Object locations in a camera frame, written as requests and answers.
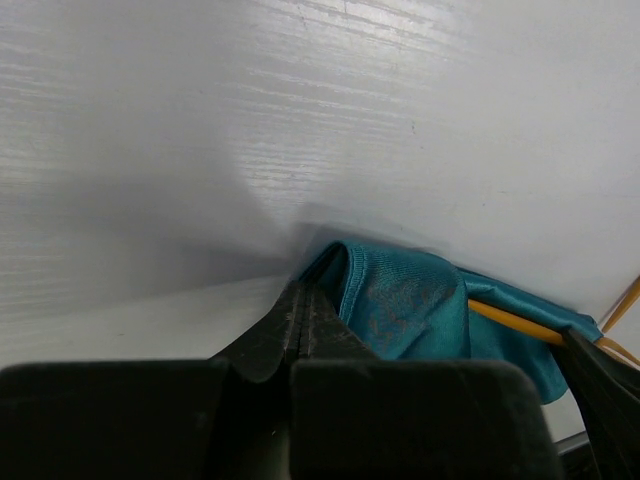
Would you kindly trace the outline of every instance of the teal cloth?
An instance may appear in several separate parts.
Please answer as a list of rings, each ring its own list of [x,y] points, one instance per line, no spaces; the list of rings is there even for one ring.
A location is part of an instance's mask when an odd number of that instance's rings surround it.
[[[318,283],[340,318],[379,357],[504,360],[529,375],[545,404],[567,390],[547,344],[470,311],[467,299],[556,331],[574,327],[591,342],[602,336],[588,315],[415,250],[335,243],[302,280]]]

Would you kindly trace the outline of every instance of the crumpled fabric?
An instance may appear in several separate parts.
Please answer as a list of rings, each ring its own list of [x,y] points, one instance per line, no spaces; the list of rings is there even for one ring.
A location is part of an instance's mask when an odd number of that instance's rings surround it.
[[[468,299],[556,331],[575,328],[590,342],[602,336],[588,315],[416,250],[337,242],[301,280],[317,283],[340,318],[380,358],[503,360],[531,378],[543,404],[568,388],[549,346],[470,311]]]

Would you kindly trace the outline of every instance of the white wood-grain surface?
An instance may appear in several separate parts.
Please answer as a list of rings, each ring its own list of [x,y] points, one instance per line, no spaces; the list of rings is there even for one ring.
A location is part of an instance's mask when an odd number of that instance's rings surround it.
[[[601,318],[640,273],[639,21],[634,0],[0,0],[0,362],[204,354],[347,234]]]

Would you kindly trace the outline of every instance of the black plastic part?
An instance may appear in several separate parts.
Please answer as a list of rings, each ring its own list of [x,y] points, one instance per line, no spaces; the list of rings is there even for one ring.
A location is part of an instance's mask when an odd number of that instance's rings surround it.
[[[0,375],[0,478],[200,478],[228,362],[23,365]]]
[[[294,480],[560,478],[522,372],[380,361],[294,283],[211,360],[0,372],[0,479],[272,478],[290,423]]]
[[[552,352],[580,407],[600,475],[640,478],[640,372],[574,329],[562,337],[567,348]]]
[[[531,381],[498,362],[300,361],[295,480],[561,478]]]
[[[560,455],[565,480],[599,480],[598,467],[589,443]]]

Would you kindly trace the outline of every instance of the teal fabric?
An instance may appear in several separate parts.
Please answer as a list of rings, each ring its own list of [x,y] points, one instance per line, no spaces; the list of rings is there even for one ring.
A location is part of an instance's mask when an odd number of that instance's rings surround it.
[[[529,375],[543,403],[567,390],[548,346],[469,311],[467,299],[553,330],[574,327],[591,342],[602,336],[588,315],[415,250],[335,243],[302,280],[318,283],[340,318],[381,358],[504,360]]]

